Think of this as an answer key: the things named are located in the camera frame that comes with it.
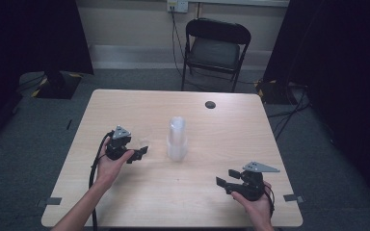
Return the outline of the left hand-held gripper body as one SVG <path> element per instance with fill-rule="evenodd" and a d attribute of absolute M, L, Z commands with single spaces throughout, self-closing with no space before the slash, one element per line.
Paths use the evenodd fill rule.
<path fill-rule="evenodd" d="M 118 125 L 109 134 L 109 142 L 106 145 L 105 154 L 111 160 L 119 159 L 127 150 L 126 145 L 131 142 L 131 133 Z"/>

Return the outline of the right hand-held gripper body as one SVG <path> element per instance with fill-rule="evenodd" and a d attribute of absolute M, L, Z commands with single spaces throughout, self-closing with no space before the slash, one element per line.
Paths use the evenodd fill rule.
<path fill-rule="evenodd" d="M 233 184 L 234 192 L 238 192 L 249 201 L 258 200 L 265 193 L 263 172 L 278 172 L 277 168 L 258 162 L 250 162 L 242 167 L 242 184 Z"/>

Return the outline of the stack of clear plastic cups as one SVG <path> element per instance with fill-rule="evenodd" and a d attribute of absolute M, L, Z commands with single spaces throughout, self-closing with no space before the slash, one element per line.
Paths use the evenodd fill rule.
<path fill-rule="evenodd" d="M 170 131 L 167 135 L 167 154 L 171 160 L 180 162 L 187 151 L 186 121 L 181 116 L 174 116 L 170 120 Z"/>

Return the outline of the person's right hand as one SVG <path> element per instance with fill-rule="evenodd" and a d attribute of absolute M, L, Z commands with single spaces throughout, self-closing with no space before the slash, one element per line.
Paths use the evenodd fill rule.
<path fill-rule="evenodd" d="M 238 192 L 232 192 L 231 196 L 239 202 L 248 214 L 252 228 L 260 224 L 272 224 L 271 202 L 266 194 L 263 194 L 256 201 L 249 201 Z"/>

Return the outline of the person's left hand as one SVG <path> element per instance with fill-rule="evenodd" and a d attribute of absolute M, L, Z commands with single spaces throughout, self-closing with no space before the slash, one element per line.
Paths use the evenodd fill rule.
<path fill-rule="evenodd" d="M 127 150 L 119 159 L 112 160 L 106 155 L 107 144 L 110 139 L 107 138 L 102 144 L 99 161 L 97 164 L 97 174 L 93 185 L 103 191 L 107 191 L 114 184 L 123 164 L 134 154 L 133 150 Z"/>

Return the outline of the grey tape strip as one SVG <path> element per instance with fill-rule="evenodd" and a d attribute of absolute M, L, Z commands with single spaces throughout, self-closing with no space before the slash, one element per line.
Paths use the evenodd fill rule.
<path fill-rule="evenodd" d="M 62 199 L 60 197 L 48 197 L 38 201 L 37 206 L 45 208 L 47 205 L 60 205 Z"/>
<path fill-rule="evenodd" d="M 289 202 L 289 201 L 296 201 L 297 203 L 303 203 L 305 202 L 304 197 L 301 195 L 295 195 L 295 194 L 286 194 L 283 196 L 284 201 Z"/>

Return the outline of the black stand base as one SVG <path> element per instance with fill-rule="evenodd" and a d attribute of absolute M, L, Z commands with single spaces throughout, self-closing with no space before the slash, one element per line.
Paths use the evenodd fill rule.
<path fill-rule="evenodd" d="M 32 93 L 36 98 L 71 99 L 82 75 L 61 71 L 45 71 L 43 79 Z"/>
<path fill-rule="evenodd" d="M 254 86 L 262 103 L 268 105 L 297 105 L 298 100 L 294 90 L 302 90 L 303 92 L 307 90 L 307 86 L 291 84 L 284 86 L 277 81 L 264 82 L 260 80 Z"/>

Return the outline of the black folding chair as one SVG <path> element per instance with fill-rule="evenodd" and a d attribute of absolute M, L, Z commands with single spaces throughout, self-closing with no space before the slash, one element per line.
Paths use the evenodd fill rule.
<path fill-rule="evenodd" d="M 251 43 L 251 32 L 238 23 L 195 18 L 187 23 L 181 89 L 187 68 L 230 74 L 235 91 L 241 66 Z"/>

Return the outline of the black curtain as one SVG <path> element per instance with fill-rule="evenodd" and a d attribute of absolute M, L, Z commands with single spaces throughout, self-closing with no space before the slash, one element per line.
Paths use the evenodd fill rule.
<path fill-rule="evenodd" d="M 263 79 L 307 86 L 370 187 L 370 0 L 289 0 Z"/>
<path fill-rule="evenodd" d="M 93 73 L 76 0 L 0 0 L 0 128 L 29 72 Z"/>

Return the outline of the white wall socket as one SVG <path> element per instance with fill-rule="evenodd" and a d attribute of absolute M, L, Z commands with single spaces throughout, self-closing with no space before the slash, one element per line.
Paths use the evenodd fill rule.
<path fill-rule="evenodd" d="M 187 13 L 189 2 L 187 0 L 167 0 L 167 11 L 169 13 Z"/>

